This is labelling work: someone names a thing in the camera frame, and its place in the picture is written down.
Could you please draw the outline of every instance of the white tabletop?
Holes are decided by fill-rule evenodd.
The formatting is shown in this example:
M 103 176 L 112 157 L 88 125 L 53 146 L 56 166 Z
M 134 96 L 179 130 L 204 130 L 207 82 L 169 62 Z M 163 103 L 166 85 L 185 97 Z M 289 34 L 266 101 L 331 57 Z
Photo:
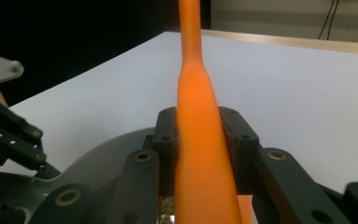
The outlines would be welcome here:
M 263 147 L 292 153 L 329 188 L 358 181 L 358 53 L 212 36 L 202 45 L 218 104 L 241 112 Z M 48 161 L 64 170 L 112 137 L 154 126 L 176 105 L 180 67 L 180 35 L 164 33 L 12 109 L 44 131 Z M 29 174 L 12 162 L 0 170 Z

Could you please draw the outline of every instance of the wall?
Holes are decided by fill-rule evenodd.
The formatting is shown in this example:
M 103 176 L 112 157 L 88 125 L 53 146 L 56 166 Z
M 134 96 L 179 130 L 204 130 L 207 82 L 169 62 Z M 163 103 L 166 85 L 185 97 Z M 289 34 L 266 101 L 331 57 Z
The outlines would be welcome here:
M 332 0 L 213 0 L 212 29 L 317 39 L 331 3 Z M 327 38 L 327 30 L 328 23 L 321 39 Z M 358 0 L 339 1 L 329 39 L 358 42 Z

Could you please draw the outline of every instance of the white table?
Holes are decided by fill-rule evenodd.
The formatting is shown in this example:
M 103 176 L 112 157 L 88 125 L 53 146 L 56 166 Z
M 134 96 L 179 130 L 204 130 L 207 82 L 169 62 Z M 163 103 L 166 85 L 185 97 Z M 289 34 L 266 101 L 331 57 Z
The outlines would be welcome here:
M 218 103 L 240 111 L 263 147 L 292 153 L 315 181 L 341 192 L 358 181 L 358 45 L 353 53 L 345 43 L 235 36 L 202 39 Z M 293 47 L 298 41 L 308 45 Z M 64 170 L 112 137 L 154 126 L 176 105 L 180 67 L 180 35 L 164 33 L 12 109 L 44 131 L 48 161 Z M 30 174 L 13 162 L 0 170 Z

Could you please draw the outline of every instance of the cable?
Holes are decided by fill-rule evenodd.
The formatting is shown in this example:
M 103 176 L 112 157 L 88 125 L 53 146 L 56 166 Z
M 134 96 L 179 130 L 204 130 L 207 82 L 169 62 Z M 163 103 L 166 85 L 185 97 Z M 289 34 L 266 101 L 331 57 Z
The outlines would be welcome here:
M 339 3 L 339 0 L 337 0 L 337 2 L 336 2 L 336 7 L 334 8 L 333 16 L 331 17 L 331 21 L 330 21 L 330 24 L 329 24 L 329 26 L 328 26 L 328 32 L 327 32 L 327 38 L 326 38 L 326 40 L 328 40 L 328 39 L 330 38 L 331 24 L 333 24 L 333 19 L 334 19 L 334 17 L 336 16 L 336 12 L 337 12 L 337 8 L 338 8 L 338 3 Z
M 330 9 L 328 10 L 326 19 L 324 20 L 324 27 L 325 27 L 326 24 L 327 24 L 327 20 L 328 20 L 328 18 L 330 17 L 331 9 L 333 9 L 333 5 L 334 5 L 335 2 L 336 2 L 336 0 L 331 1 Z M 319 34 L 318 39 L 321 39 L 321 36 L 322 36 L 322 34 L 324 33 L 324 27 L 322 28 L 322 31 L 321 31 L 321 33 Z

